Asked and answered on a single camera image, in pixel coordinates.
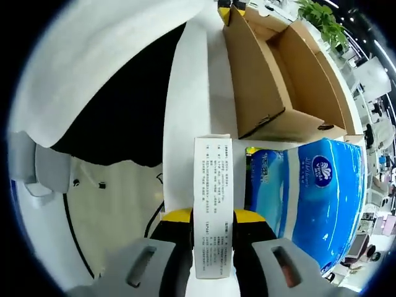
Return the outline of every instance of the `paper label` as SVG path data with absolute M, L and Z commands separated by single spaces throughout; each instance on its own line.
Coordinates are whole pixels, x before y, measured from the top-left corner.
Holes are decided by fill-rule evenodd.
M 232 140 L 194 143 L 194 252 L 197 278 L 230 275 L 233 232 Z

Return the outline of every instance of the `blue plastic wrap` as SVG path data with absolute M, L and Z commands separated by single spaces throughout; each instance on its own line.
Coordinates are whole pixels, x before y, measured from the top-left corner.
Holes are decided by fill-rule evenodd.
M 290 238 L 323 272 L 344 258 L 363 206 L 361 147 L 322 139 L 251 159 L 251 210 Z

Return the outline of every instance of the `table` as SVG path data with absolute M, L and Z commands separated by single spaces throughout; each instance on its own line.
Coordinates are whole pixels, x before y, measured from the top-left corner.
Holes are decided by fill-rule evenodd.
M 235 208 L 244 206 L 246 147 L 285 150 L 301 145 L 237 139 L 233 86 L 222 28 L 217 3 L 210 3 L 199 15 L 187 22 L 176 48 L 168 87 L 163 139 L 163 194 L 166 212 L 192 207 L 195 137 L 230 134 L 234 139 Z M 347 83 L 329 54 L 325 51 L 324 54 L 346 93 L 355 129 L 358 134 L 363 134 Z M 360 145 L 364 149 L 364 163 L 367 164 L 364 140 Z

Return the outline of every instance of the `potted plant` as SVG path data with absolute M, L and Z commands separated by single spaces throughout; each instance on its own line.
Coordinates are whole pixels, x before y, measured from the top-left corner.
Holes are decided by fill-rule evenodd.
M 335 21 L 329 6 L 322 6 L 312 0 L 297 0 L 296 2 L 299 4 L 298 16 L 313 24 L 331 48 L 335 48 L 339 43 L 343 48 L 348 47 L 348 40 L 343 32 L 344 27 Z

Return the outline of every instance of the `open cardboard box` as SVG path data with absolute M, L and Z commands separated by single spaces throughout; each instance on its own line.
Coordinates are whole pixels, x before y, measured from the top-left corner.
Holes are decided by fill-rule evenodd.
M 333 70 L 300 21 L 290 25 L 251 6 L 230 10 L 223 33 L 239 138 L 312 142 L 354 135 Z

